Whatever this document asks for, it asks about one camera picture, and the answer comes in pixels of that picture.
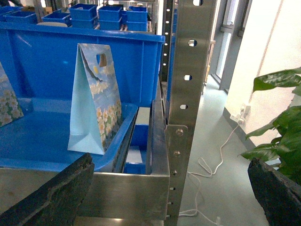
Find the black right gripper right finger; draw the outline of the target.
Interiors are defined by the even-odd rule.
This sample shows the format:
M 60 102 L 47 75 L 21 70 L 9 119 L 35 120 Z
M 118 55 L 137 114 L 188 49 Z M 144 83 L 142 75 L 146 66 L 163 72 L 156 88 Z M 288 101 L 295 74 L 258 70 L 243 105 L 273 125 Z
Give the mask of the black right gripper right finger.
M 258 158 L 248 166 L 248 176 L 257 202 L 270 226 L 301 224 L 301 186 Z

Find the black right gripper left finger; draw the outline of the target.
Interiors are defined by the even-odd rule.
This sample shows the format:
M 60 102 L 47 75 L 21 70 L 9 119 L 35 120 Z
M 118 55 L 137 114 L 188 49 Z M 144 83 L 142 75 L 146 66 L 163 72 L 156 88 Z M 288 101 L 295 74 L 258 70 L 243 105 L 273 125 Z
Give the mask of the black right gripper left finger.
M 94 174 L 89 153 L 1 214 L 2 226 L 71 226 Z

